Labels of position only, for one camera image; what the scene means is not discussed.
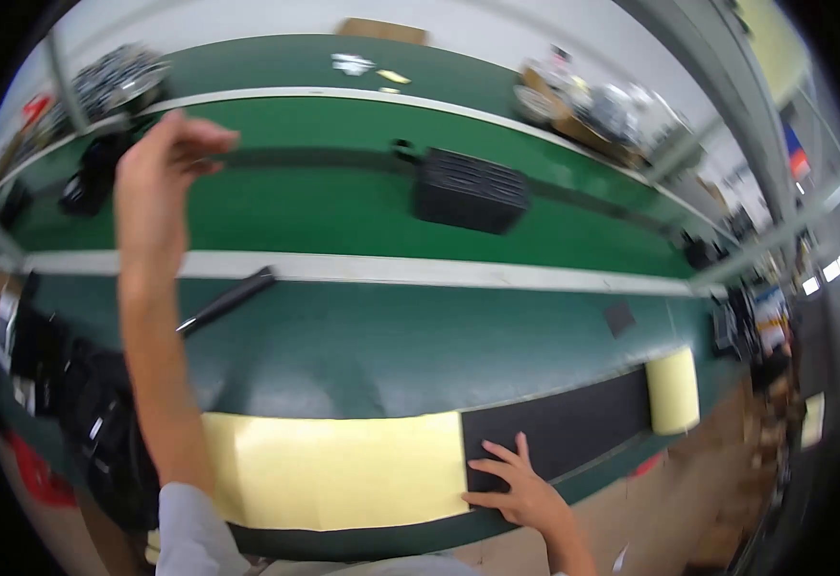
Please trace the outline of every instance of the black bag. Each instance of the black bag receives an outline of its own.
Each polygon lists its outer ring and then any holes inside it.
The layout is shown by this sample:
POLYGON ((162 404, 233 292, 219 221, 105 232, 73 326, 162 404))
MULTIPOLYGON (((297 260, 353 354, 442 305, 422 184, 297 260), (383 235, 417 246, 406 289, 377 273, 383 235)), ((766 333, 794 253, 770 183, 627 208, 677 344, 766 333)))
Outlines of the black bag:
POLYGON ((97 505, 123 530, 157 528, 157 470, 144 445, 122 353, 72 345, 59 423, 97 505))

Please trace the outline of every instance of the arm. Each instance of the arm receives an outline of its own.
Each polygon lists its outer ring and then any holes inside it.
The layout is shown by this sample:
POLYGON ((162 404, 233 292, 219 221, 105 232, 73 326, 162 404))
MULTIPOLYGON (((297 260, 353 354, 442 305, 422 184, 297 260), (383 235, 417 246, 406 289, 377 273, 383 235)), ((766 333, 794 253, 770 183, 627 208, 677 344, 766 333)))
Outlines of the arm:
POLYGON ((119 322, 139 424, 161 486, 213 493, 199 407, 187 382, 178 324, 176 275, 187 247, 186 193, 219 165, 237 133, 174 110, 123 155, 115 212, 119 322))
POLYGON ((467 492, 464 501, 486 508, 496 508, 513 524, 529 526, 541 533, 548 548, 548 566, 552 574, 595 576, 596 565, 587 547, 586 535, 561 495, 538 477, 529 460, 526 435, 516 436, 518 454, 498 444, 485 442, 484 449, 502 459, 471 460, 468 466, 503 478, 509 484, 506 494, 467 492))

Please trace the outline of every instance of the black device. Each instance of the black device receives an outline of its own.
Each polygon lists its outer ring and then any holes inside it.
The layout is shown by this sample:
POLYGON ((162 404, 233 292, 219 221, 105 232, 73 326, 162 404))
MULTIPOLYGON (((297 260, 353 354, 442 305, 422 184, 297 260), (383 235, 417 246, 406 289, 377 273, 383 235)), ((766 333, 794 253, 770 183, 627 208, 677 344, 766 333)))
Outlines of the black device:
MULTIPOLYGON (((265 267, 220 294, 177 329, 184 337, 275 284, 265 267)), ((157 527, 157 471, 144 444, 121 352, 79 338, 59 395, 69 453, 100 509, 123 530, 157 527)))
POLYGON ((69 216, 96 216, 113 192, 119 159, 134 142, 131 132, 94 138, 81 155, 80 170, 65 184, 59 209, 69 216))
POLYGON ((717 244, 694 238, 685 230, 682 231, 682 239, 685 240, 682 253, 695 270, 703 270, 730 255, 717 244))
POLYGON ((529 209, 529 186, 516 169, 439 148, 419 156, 406 140, 396 140, 393 150, 417 166, 414 216, 420 220, 506 234, 529 209))

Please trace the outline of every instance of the black foam sheet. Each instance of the black foam sheet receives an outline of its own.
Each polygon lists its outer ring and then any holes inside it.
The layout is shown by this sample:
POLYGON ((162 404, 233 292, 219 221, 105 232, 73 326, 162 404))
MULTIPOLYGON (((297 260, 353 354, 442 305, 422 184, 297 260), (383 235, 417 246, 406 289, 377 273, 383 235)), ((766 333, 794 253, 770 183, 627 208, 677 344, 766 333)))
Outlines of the black foam sheet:
MULTIPOLYGON (((496 459, 482 442, 516 451, 516 434, 529 439, 532 468, 546 480, 558 478, 650 429, 650 398, 644 367, 608 381, 557 395, 461 415, 465 457, 496 459)), ((506 491, 495 476, 466 468, 468 490, 506 491)))

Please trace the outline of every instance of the yellow adhesive paper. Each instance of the yellow adhesive paper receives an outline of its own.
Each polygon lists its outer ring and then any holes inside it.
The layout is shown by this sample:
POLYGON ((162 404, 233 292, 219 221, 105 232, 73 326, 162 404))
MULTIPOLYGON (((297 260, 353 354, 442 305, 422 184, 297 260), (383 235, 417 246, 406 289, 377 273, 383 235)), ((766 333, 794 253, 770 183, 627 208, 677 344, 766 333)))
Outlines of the yellow adhesive paper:
POLYGON ((681 434, 701 420, 698 408, 698 382, 691 348, 646 363, 650 394, 650 421, 660 436, 681 434))
POLYGON ((202 415, 215 507, 256 529, 419 524, 468 511, 458 412, 406 419, 202 415))
POLYGON ((410 84, 411 82, 410 78, 405 78, 404 76, 391 70, 377 70, 377 72, 381 77, 386 78, 391 82, 397 82, 398 84, 410 84))

